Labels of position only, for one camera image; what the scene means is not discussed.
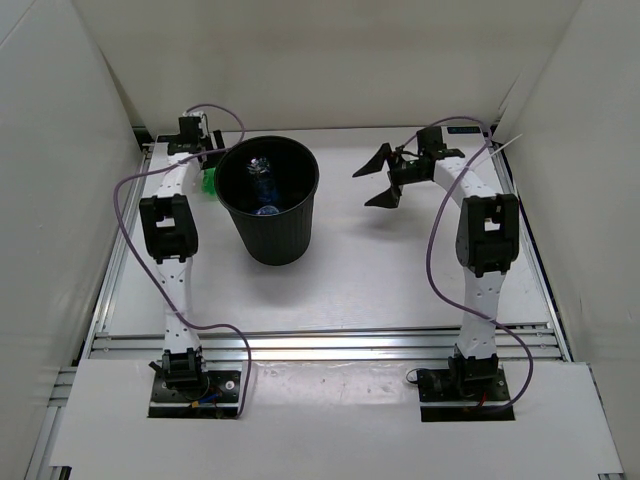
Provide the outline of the clear unlabeled plastic bottle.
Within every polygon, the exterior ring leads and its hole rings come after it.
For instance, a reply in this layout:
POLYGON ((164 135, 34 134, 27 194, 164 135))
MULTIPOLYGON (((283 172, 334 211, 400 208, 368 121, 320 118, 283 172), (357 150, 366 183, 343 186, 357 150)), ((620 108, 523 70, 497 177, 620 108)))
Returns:
POLYGON ((263 205, 253 212, 254 215, 259 215, 259 216, 277 215, 279 213, 280 213, 280 210, 274 205, 263 205))

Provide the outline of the black plastic waste bin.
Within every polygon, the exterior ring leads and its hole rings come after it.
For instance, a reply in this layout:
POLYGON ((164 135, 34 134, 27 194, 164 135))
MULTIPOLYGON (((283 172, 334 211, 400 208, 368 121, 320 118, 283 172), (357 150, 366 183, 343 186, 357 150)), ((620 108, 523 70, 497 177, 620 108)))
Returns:
POLYGON ((319 184, 317 161, 306 146, 282 136, 243 141, 223 156, 214 184, 255 260, 282 266, 306 252, 319 184))

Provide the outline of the clear bottle blue band label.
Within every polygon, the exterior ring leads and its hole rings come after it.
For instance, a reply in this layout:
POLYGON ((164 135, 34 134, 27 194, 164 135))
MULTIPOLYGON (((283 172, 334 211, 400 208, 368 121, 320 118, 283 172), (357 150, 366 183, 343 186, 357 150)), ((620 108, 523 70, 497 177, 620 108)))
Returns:
POLYGON ((262 181, 272 176, 272 167, 266 157, 252 158, 247 162, 246 170, 254 181, 262 181))

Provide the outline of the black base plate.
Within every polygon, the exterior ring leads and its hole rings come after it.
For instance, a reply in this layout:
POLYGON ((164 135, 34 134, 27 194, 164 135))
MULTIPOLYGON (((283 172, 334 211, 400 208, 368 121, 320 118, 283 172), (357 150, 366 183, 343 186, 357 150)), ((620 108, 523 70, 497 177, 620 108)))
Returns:
POLYGON ((234 419, 240 406, 242 372, 214 370, 205 373, 204 385, 195 390, 169 388, 155 374, 147 417, 152 419, 234 419))
POLYGON ((514 421, 506 376, 502 368, 492 379, 456 385, 448 369, 415 368, 405 375, 406 382, 418 389, 423 423, 514 421))

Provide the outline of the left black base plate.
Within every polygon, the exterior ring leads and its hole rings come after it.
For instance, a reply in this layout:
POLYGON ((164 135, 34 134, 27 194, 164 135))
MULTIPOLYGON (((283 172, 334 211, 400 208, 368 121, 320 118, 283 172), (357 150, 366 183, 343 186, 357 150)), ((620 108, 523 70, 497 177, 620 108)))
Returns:
POLYGON ((240 406, 242 372, 214 370, 205 373, 204 385, 195 390, 169 388, 155 374, 147 417, 152 419, 234 419, 240 406))

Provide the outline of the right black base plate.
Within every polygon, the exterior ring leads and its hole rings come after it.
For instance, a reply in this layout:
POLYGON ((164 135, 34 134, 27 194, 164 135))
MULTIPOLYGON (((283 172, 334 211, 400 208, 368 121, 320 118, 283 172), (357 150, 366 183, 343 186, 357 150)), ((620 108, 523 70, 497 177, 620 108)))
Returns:
POLYGON ((405 375, 406 382, 418 389, 423 423, 514 421, 506 376, 502 368, 492 379, 456 385, 448 369, 415 368, 405 375))

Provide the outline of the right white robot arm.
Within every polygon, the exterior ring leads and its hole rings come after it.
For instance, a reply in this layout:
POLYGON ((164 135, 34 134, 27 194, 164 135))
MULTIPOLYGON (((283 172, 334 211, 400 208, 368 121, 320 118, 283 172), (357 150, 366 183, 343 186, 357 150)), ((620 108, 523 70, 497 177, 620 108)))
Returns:
POLYGON ((464 274, 462 303, 450 306, 463 313, 454 352, 444 370, 420 374, 420 383, 432 393, 444 391, 456 400, 488 397, 499 378, 495 341, 501 288, 519 255, 519 202, 512 194, 488 186, 471 166, 476 155, 466 156, 449 147, 443 127, 427 127, 416 134, 417 150, 384 143, 355 172, 363 177, 386 171, 389 187, 368 200, 370 207, 398 207, 406 185, 433 182, 444 189, 460 216, 455 253, 464 274))

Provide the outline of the green plastic bottle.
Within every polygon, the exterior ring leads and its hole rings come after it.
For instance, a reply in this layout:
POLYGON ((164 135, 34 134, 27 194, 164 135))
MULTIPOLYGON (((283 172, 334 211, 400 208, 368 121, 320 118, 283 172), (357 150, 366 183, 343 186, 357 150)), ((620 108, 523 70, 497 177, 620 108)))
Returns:
POLYGON ((210 198, 216 198, 216 188, 215 188, 215 168, 206 169, 203 171, 201 190, 204 194, 208 195, 210 198))

